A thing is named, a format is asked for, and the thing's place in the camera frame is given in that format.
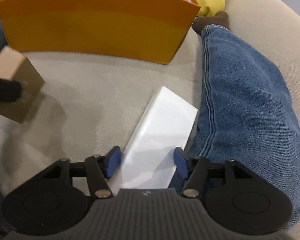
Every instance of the foot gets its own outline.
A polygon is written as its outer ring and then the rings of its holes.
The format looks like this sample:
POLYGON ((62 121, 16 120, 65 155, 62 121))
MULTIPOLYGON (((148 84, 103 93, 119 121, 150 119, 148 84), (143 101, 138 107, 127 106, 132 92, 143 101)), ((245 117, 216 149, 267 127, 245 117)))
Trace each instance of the foot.
POLYGON ((229 19, 226 12, 218 12, 215 16, 197 17, 192 23, 192 29, 201 36, 205 26, 210 24, 221 25, 229 30, 229 19))

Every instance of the open box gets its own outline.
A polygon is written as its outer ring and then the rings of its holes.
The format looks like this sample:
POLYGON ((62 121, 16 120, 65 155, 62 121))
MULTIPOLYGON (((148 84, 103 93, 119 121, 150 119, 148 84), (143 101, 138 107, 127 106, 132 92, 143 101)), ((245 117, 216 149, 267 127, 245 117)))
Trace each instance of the open box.
POLYGON ((195 0, 0 0, 0 20, 15 50, 167 64, 199 9, 195 0))

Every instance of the beige fabric surface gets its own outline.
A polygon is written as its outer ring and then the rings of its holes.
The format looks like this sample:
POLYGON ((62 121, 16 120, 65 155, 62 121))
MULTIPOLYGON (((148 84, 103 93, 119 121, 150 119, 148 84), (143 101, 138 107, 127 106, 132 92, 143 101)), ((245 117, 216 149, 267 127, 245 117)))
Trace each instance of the beige fabric surface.
MULTIPOLYGON (((280 0, 226 0, 232 32, 280 69, 300 123, 300 17, 280 0)), ((300 240, 300 221, 290 231, 300 240)))
MULTIPOLYGON (((23 124, 0 116, 4 193, 61 157, 76 162, 114 145, 123 150, 161 86, 196 107, 201 100, 202 46, 192 29, 169 65, 80 53, 26 55, 46 84, 23 124)), ((83 181, 76 185, 86 190, 83 181)))

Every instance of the jeans seam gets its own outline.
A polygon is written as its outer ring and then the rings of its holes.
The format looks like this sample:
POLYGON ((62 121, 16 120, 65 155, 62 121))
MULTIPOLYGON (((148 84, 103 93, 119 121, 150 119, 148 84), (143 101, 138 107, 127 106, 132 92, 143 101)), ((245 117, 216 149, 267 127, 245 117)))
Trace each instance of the jeans seam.
POLYGON ((215 120, 214 120, 214 106, 213 106, 213 101, 211 98, 211 84, 209 82, 209 34, 210 34, 210 28, 209 26, 206 26, 204 31, 207 34, 206 39, 204 40, 204 88, 206 90, 206 103, 207 103, 207 108, 209 112, 209 134, 207 136, 206 142, 203 146, 203 148, 200 151, 199 156, 207 156, 208 153, 210 152, 213 138, 216 133, 216 125, 215 125, 215 120))

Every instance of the couch armrest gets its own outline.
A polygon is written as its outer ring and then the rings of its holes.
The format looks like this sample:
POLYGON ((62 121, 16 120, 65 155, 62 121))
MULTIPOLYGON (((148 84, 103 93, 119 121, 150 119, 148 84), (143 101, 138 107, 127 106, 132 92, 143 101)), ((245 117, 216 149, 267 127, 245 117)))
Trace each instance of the couch armrest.
MULTIPOLYGON (((226 0, 231 31, 280 69, 300 124, 300 17, 280 0, 226 0)), ((300 221, 290 231, 300 240, 300 221)))

